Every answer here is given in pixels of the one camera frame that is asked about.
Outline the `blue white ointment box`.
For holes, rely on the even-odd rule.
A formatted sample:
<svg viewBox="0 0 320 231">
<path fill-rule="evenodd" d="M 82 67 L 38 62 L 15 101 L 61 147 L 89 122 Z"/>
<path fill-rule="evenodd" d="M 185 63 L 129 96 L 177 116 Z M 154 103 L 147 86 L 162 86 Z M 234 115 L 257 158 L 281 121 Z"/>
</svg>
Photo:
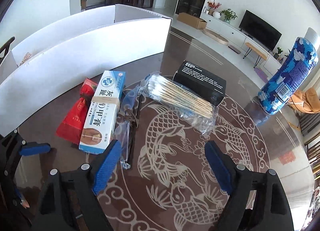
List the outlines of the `blue white ointment box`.
<svg viewBox="0 0 320 231">
<path fill-rule="evenodd" d="M 125 78 L 122 71 L 103 72 L 88 109 L 79 150 L 101 154 L 112 141 Z"/>
</svg>

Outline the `red snack packet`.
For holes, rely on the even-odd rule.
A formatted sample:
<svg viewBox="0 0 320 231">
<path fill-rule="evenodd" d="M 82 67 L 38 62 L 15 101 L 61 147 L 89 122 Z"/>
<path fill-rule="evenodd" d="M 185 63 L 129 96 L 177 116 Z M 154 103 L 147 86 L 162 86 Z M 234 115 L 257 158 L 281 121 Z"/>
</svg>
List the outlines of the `red snack packet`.
<svg viewBox="0 0 320 231">
<path fill-rule="evenodd" d="M 56 130 L 56 135 L 73 144 L 79 145 L 82 130 L 97 83 L 86 79 L 80 88 L 80 98 L 69 110 Z"/>
</svg>

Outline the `eyebrow pencil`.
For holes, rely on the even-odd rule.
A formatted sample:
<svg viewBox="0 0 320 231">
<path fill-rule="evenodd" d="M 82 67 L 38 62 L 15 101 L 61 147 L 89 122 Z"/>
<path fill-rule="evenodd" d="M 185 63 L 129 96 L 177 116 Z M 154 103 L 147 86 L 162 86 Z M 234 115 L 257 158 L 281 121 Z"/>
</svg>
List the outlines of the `eyebrow pencil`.
<svg viewBox="0 0 320 231">
<path fill-rule="evenodd" d="M 120 165 L 125 170 L 129 170 L 132 167 L 135 135 L 139 126 L 140 89 L 140 86 L 136 86 L 129 90 L 125 94 L 120 107 L 123 112 L 123 121 L 119 124 L 118 135 L 121 142 Z"/>
</svg>

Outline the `cotton swabs bag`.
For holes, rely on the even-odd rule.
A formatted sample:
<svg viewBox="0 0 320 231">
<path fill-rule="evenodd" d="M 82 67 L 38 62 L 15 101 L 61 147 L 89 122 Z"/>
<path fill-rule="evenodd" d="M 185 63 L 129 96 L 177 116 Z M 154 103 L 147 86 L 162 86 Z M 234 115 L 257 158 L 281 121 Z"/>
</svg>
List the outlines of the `cotton swabs bag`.
<svg viewBox="0 0 320 231">
<path fill-rule="evenodd" d="M 172 110 L 204 136 L 208 136 L 215 127 L 217 106 L 159 72 L 147 75 L 140 82 L 139 92 Z"/>
</svg>

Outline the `black rectangular box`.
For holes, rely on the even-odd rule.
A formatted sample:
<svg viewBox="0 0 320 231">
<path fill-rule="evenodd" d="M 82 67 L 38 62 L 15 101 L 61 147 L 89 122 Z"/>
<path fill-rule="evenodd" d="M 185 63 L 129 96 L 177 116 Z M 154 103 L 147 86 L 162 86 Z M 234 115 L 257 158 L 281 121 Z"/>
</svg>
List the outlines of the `black rectangular box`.
<svg viewBox="0 0 320 231">
<path fill-rule="evenodd" d="M 184 85 L 214 106 L 219 106 L 225 97 L 225 79 L 186 60 L 176 71 L 173 81 Z"/>
</svg>

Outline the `orange lounge chair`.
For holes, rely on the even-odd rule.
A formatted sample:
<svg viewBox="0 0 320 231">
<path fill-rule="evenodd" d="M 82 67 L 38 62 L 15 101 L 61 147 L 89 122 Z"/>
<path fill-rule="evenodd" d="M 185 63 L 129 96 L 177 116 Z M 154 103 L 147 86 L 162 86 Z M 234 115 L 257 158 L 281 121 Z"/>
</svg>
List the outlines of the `orange lounge chair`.
<svg viewBox="0 0 320 231">
<path fill-rule="evenodd" d="M 287 102 L 293 109 L 302 113 L 315 114 L 320 111 L 320 101 L 316 90 L 311 87 L 306 92 L 297 90 Z"/>
</svg>

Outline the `white tv cabinet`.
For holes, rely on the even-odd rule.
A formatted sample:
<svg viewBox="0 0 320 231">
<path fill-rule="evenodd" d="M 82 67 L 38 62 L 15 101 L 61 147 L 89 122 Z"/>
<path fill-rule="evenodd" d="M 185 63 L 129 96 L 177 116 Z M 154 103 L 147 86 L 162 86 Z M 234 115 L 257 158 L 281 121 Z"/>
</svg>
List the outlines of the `white tv cabinet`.
<svg viewBox="0 0 320 231">
<path fill-rule="evenodd" d="M 272 76 L 281 67 L 281 64 L 257 41 L 251 39 L 246 34 L 232 27 L 230 24 L 223 22 L 208 14 L 202 13 L 200 18 L 207 22 L 207 27 L 216 33 L 225 37 L 233 46 L 240 48 L 244 53 L 248 50 L 246 43 L 250 43 L 253 47 L 259 50 L 266 56 L 259 61 L 259 67 L 269 76 Z"/>
</svg>

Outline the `white cardboard storage box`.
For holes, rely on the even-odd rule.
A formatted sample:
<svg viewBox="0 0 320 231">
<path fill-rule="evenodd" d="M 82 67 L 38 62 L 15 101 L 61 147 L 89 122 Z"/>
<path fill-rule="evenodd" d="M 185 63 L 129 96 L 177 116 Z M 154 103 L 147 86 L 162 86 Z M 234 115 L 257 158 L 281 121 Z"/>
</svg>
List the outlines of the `white cardboard storage box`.
<svg viewBox="0 0 320 231">
<path fill-rule="evenodd" d="M 162 53 L 170 26 L 168 16 L 115 4 L 33 33 L 1 62 L 1 135 L 86 78 Z"/>
</svg>

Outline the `wooden bench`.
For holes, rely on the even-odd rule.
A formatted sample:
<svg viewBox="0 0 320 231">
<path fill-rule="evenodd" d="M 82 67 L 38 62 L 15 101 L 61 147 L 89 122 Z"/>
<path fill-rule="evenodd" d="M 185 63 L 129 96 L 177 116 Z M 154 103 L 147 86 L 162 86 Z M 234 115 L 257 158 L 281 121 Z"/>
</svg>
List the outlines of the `wooden bench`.
<svg viewBox="0 0 320 231">
<path fill-rule="evenodd" d="M 243 59 L 245 59 L 250 53 L 251 51 L 255 52 L 258 57 L 255 61 L 255 64 L 253 66 L 253 68 L 255 68 L 257 65 L 259 65 L 259 62 L 261 61 L 261 59 L 263 59 L 264 61 L 267 61 L 267 55 L 265 55 L 262 51 L 260 51 L 258 48 L 256 48 L 255 46 L 253 46 L 251 43 L 246 42 L 245 43 L 246 47 L 248 48 L 248 50 L 246 51 Z"/>
</svg>

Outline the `blue camouflage spray bottle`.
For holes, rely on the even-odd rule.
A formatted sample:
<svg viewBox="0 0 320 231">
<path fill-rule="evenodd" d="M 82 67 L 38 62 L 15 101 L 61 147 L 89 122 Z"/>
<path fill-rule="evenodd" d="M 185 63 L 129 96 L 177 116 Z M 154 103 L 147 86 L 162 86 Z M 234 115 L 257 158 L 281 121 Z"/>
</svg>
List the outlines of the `blue camouflage spray bottle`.
<svg viewBox="0 0 320 231">
<path fill-rule="evenodd" d="M 263 110 L 276 114 L 297 91 L 318 63 L 319 35 L 308 28 L 304 37 L 298 37 L 282 66 L 258 92 Z"/>
</svg>

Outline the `black television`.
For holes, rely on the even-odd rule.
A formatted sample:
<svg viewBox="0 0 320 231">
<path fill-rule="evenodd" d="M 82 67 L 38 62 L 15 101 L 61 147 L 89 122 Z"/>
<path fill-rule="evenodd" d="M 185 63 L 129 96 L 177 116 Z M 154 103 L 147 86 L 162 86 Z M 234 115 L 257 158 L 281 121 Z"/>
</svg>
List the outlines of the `black television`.
<svg viewBox="0 0 320 231">
<path fill-rule="evenodd" d="M 246 10 L 239 28 L 252 39 L 258 40 L 268 50 L 274 50 L 282 34 L 256 14 Z"/>
</svg>

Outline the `brown cardboard box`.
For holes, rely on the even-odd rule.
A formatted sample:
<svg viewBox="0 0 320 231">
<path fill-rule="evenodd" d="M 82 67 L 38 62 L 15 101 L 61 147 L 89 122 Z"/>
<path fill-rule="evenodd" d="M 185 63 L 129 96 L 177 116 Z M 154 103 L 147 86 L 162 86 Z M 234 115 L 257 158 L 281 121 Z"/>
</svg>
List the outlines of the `brown cardboard box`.
<svg viewBox="0 0 320 231">
<path fill-rule="evenodd" d="M 177 20 L 199 30 L 205 29 L 207 25 L 205 20 L 188 13 L 179 13 Z"/>
</svg>

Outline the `green potted plant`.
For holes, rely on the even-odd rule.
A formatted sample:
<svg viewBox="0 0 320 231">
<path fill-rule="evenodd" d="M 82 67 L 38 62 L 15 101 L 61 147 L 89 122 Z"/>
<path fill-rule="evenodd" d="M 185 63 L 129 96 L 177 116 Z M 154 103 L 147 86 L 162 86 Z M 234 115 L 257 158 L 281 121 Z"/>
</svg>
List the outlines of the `green potted plant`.
<svg viewBox="0 0 320 231">
<path fill-rule="evenodd" d="M 220 13 L 223 16 L 223 21 L 227 23 L 230 23 L 231 20 L 235 20 L 238 17 L 237 14 L 230 8 L 220 11 Z"/>
</svg>

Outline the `red flower vase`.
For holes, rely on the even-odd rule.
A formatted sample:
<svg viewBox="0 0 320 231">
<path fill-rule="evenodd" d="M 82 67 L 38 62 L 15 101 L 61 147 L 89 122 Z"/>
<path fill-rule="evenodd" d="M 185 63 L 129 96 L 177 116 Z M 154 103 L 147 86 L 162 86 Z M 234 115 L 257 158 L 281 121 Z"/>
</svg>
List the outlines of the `red flower vase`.
<svg viewBox="0 0 320 231">
<path fill-rule="evenodd" d="M 216 3 L 215 0 L 208 1 L 207 4 L 209 8 L 208 14 L 210 14 L 210 16 L 213 16 L 213 13 L 221 6 L 221 3 L 220 2 Z"/>
</svg>

